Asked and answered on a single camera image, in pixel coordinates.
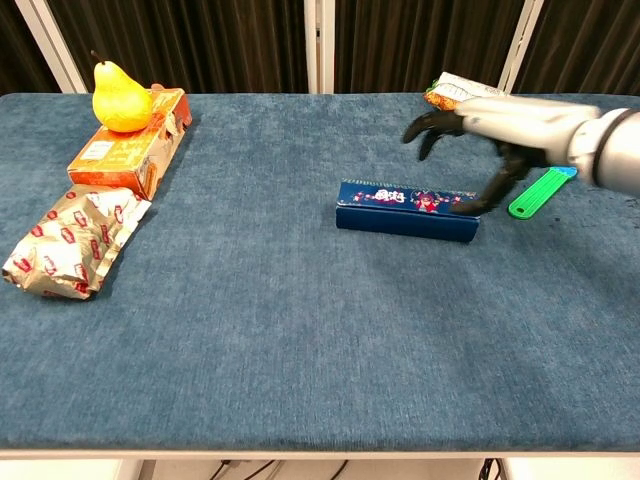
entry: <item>robotic hand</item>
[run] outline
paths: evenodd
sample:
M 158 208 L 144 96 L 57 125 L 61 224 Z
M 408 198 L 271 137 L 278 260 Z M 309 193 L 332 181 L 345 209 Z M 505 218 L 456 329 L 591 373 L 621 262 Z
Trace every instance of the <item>robotic hand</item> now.
M 477 200 L 452 206 L 460 215 L 497 207 L 534 167 L 572 166 L 583 181 L 640 196 L 640 111 L 606 114 L 593 106 L 517 96 L 472 98 L 451 112 L 415 119 L 403 142 L 425 132 L 424 160 L 443 135 L 472 133 L 494 141 L 504 164 Z

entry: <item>pear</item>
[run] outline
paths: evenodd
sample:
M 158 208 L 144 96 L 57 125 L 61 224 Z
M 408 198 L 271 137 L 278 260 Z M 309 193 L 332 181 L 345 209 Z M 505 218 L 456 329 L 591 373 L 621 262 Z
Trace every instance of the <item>pear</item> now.
M 93 70 L 96 89 L 93 93 L 93 112 L 109 130 L 120 133 L 135 132 L 151 121 L 151 93 L 133 80 L 113 62 L 99 60 Z

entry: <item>blue box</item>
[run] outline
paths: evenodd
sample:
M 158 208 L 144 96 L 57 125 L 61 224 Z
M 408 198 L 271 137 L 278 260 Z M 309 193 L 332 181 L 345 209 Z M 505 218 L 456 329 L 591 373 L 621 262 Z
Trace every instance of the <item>blue box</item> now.
M 470 242 L 479 217 L 450 213 L 473 192 L 425 190 L 406 185 L 345 180 L 340 185 L 336 226 L 351 230 Z

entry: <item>green plastic handle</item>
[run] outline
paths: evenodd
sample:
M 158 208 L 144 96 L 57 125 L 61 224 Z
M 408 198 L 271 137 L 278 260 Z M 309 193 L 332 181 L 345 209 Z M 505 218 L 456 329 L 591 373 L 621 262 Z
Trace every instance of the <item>green plastic handle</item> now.
M 527 220 L 542 208 L 562 186 L 573 177 L 577 171 L 571 167 L 552 167 L 542 177 L 535 181 L 509 205 L 509 213 Z

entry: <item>blue fabric surface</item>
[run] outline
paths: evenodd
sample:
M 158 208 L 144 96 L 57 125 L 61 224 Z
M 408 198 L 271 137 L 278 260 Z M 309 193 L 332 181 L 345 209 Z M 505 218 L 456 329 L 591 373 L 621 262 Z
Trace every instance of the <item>blue fabric surface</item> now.
M 342 178 L 479 191 L 493 146 L 418 163 L 420 94 L 189 99 L 93 301 L 0 285 L 0 448 L 640 450 L 639 202 L 574 181 L 469 245 L 339 230 Z M 0 99 L 2 261 L 69 186 L 90 102 Z

